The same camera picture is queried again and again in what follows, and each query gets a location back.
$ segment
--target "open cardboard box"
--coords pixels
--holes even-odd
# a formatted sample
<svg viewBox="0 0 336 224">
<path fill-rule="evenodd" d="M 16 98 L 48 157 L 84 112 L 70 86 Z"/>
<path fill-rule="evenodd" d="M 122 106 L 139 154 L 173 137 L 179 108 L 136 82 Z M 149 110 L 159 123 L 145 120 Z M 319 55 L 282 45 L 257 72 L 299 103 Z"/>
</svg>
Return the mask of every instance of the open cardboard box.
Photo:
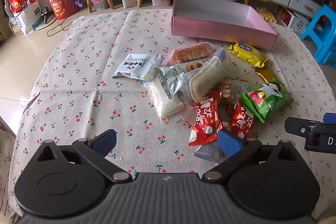
<svg viewBox="0 0 336 224">
<path fill-rule="evenodd" d="M 228 0 L 174 0 L 172 34 L 271 50 L 277 34 L 248 5 Z"/>
</svg>

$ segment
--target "table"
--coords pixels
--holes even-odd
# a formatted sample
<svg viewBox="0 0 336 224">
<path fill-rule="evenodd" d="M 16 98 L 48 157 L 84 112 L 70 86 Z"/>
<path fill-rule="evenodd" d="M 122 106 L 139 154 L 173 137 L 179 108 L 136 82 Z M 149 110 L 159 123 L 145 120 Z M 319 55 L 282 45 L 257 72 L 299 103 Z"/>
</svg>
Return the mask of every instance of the table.
<svg viewBox="0 0 336 224">
<path fill-rule="evenodd" d="M 133 10 L 81 17 L 65 34 L 41 71 L 22 117 L 10 173 L 10 204 L 18 213 L 13 187 L 40 143 L 58 145 L 93 138 L 108 128 L 118 132 L 117 146 L 106 157 L 132 175 L 138 172 L 197 172 L 215 163 L 194 157 L 188 147 L 194 120 L 173 123 L 157 117 L 152 100 L 140 81 L 112 78 L 128 53 L 162 53 L 203 39 L 171 35 L 172 10 Z M 288 116 L 322 121 L 335 112 L 335 98 L 322 71 L 300 39 L 289 29 L 272 24 L 278 39 L 268 65 L 294 102 L 275 112 L 253 135 L 264 144 L 289 139 L 303 156 L 321 186 L 314 216 L 336 202 L 335 155 L 307 152 L 305 140 L 284 130 Z M 229 43 L 212 41 L 220 48 Z M 229 76 L 246 79 L 250 88 L 262 84 L 253 67 L 230 54 Z"/>
</svg>

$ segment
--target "red bucket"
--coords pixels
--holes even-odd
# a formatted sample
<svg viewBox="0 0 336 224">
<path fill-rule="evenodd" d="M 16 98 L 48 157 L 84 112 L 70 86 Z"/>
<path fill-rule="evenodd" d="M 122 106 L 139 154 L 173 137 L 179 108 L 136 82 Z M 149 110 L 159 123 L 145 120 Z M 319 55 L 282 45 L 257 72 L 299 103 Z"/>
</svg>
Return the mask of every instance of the red bucket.
<svg viewBox="0 0 336 224">
<path fill-rule="evenodd" d="M 74 0 L 49 0 L 58 20 L 65 19 L 78 11 Z"/>
</svg>

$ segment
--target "gray ribbed surface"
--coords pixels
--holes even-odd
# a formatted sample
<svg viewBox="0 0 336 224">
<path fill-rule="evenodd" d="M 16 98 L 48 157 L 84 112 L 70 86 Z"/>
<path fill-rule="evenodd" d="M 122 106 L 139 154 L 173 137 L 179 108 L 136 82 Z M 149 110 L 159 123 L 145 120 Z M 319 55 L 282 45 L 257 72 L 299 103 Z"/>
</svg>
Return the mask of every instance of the gray ribbed surface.
<svg viewBox="0 0 336 224">
<path fill-rule="evenodd" d="M 112 187 L 105 200 L 90 212 L 65 220 L 32 216 L 20 224 L 312 224 L 311 218 L 270 221 L 236 207 L 224 189 L 203 183 L 197 174 L 140 173 L 128 184 Z"/>
</svg>

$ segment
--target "wooden drawer handle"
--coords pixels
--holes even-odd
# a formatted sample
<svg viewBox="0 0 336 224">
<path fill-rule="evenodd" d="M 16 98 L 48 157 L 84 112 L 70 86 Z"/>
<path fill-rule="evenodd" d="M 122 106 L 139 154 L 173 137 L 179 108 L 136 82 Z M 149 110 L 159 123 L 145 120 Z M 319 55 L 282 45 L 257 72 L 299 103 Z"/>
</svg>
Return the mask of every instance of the wooden drawer handle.
<svg viewBox="0 0 336 224">
<path fill-rule="evenodd" d="M 311 7 L 307 6 L 307 5 L 305 5 L 304 7 L 305 7 L 308 11 L 310 11 L 310 12 L 313 12 L 313 11 L 314 11 L 313 8 L 311 8 Z"/>
</svg>

